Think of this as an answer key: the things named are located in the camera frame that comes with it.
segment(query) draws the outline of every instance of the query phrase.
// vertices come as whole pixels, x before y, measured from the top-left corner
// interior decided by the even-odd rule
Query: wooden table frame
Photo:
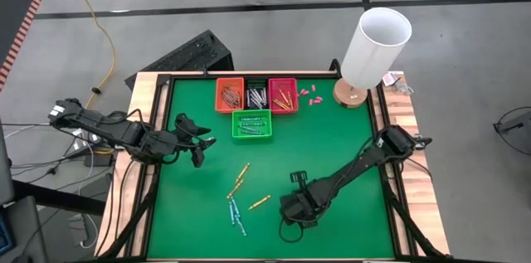
[[[332,70],[334,68],[337,68],[337,66],[334,66],[333,63],[330,67],[331,71],[211,71],[207,74],[201,71],[139,72],[131,97],[129,112],[140,109],[144,122],[154,124],[155,129],[162,129],[165,127],[165,114],[168,112],[166,106],[171,101],[169,87],[175,79],[215,79],[223,76],[244,76],[247,78],[288,76],[338,79],[339,73],[336,70]],[[403,75],[400,81],[405,83]],[[410,134],[419,134],[409,96],[394,93],[389,87],[383,88],[379,86],[369,91],[368,104],[374,133],[388,124],[398,124]],[[139,120],[140,117],[138,114],[134,114],[129,119]],[[423,151],[416,151],[412,155],[412,159],[427,168]],[[114,167],[111,188],[114,195],[113,202],[111,203],[110,201],[110,193],[96,247],[96,250],[98,250],[103,243],[100,254],[110,247],[115,235],[119,235],[122,232],[133,211],[136,210],[143,196],[148,191],[153,176],[158,176],[159,168],[141,165],[140,163],[133,163],[127,175],[124,175],[129,163],[129,155],[126,152],[120,152]],[[435,248],[445,254],[448,253],[446,236],[430,178],[415,166],[407,163],[404,163],[402,174],[397,174],[395,165],[381,166],[380,176],[382,180],[386,178],[384,174],[393,178],[393,180],[389,180],[393,191],[399,196],[401,203],[406,204],[406,209],[409,211],[410,216],[424,235]],[[122,184],[124,186],[123,192],[120,189]],[[119,217],[116,218],[119,205],[121,205],[121,211]],[[147,255],[149,235],[146,236],[145,234],[151,232],[153,207],[143,215],[132,238],[129,238],[124,249],[122,249],[121,256]],[[421,250],[418,249],[419,251],[417,252],[417,245],[412,240],[409,231],[405,229],[400,217],[389,206],[387,206],[387,217],[390,221],[395,256],[397,254],[416,255],[417,253],[421,255]]]

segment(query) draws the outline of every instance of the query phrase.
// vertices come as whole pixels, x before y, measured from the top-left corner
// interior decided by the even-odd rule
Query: green table
[[[231,115],[214,110],[215,79],[175,80],[169,92],[168,129],[185,112],[197,125],[212,129],[216,144],[205,152],[202,167],[194,168],[189,154],[162,168],[149,235],[148,258],[161,259],[288,259],[393,258],[379,171],[373,168],[345,187],[319,225],[304,231],[298,243],[279,237],[280,196],[297,188],[290,173],[305,170],[309,179],[335,172],[352,160],[372,135],[368,105],[355,110],[335,102],[336,80],[298,80],[296,114],[273,115],[270,139],[235,140]],[[309,105],[319,95],[323,102]],[[227,194],[246,163],[251,163],[235,199],[248,236],[231,225]],[[247,208],[270,194],[255,210]],[[283,226],[294,239],[296,226]]]

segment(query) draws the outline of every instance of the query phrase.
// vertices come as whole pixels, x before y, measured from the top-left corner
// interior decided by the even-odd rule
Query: yellow marker
[[[243,174],[247,172],[247,169],[249,168],[250,165],[251,163],[247,163],[246,166],[243,167],[240,174],[238,175],[238,178],[236,178],[236,181],[234,183],[238,183],[238,181],[240,181],[240,179],[243,177]]]
[[[264,197],[263,199],[261,199],[260,201],[252,204],[251,207],[249,207],[249,210],[252,210],[252,209],[255,209],[256,207],[259,207],[263,202],[269,200],[271,198],[271,195],[267,195],[267,197]]]
[[[231,190],[231,192],[229,192],[229,194],[227,195],[227,198],[231,198],[234,192],[236,192],[236,190],[241,186],[242,183],[243,183],[243,179],[240,180],[240,182],[236,184],[236,186]]]

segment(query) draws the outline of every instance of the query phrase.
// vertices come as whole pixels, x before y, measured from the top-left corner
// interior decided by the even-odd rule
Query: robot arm
[[[303,228],[317,226],[317,220],[342,187],[376,165],[411,156],[415,145],[400,126],[389,126],[378,133],[373,144],[331,176],[306,184],[306,172],[292,173],[291,181],[299,183],[299,189],[280,198],[282,218],[287,225],[298,222]]]
[[[129,121],[123,115],[116,119],[113,118],[115,114],[104,116],[95,110],[84,109],[77,99],[66,99],[56,102],[48,119],[56,129],[80,128],[106,140],[111,147],[122,146],[133,160],[146,164],[174,163],[181,151],[190,150],[193,165],[199,168],[204,160],[203,151],[216,142],[214,138],[200,139],[200,135],[211,130],[196,126],[185,114],[178,114],[176,130],[172,132],[154,130],[142,121],[141,113],[140,121]],[[165,156],[174,153],[176,155],[171,162],[164,161]]]

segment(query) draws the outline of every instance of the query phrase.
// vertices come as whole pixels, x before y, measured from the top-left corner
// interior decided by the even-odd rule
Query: white cylinder
[[[388,8],[373,8],[360,18],[341,75],[357,89],[376,86],[412,36],[412,25],[401,13]]]

